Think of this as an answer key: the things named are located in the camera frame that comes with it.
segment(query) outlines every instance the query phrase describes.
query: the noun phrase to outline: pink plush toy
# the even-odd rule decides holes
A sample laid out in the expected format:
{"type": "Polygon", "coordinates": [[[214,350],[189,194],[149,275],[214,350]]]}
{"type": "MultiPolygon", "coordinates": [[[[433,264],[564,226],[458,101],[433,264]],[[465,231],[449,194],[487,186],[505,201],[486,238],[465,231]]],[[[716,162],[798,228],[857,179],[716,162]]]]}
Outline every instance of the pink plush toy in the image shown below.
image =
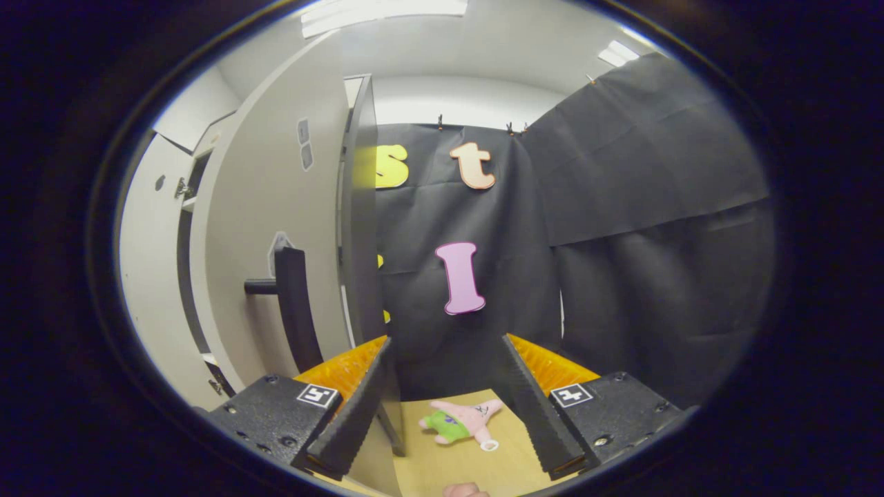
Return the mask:
{"type": "Polygon", "coordinates": [[[432,401],[430,407],[439,409],[432,415],[420,420],[418,424],[424,430],[432,428],[438,432],[436,442],[450,444],[456,440],[473,437],[479,442],[479,447],[486,452],[491,452],[500,444],[492,439],[492,435],[485,426],[488,419],[503,407],[503,402],[498,399],[482,402],[476,406],[459,406],[446,401],[432,401]]]}

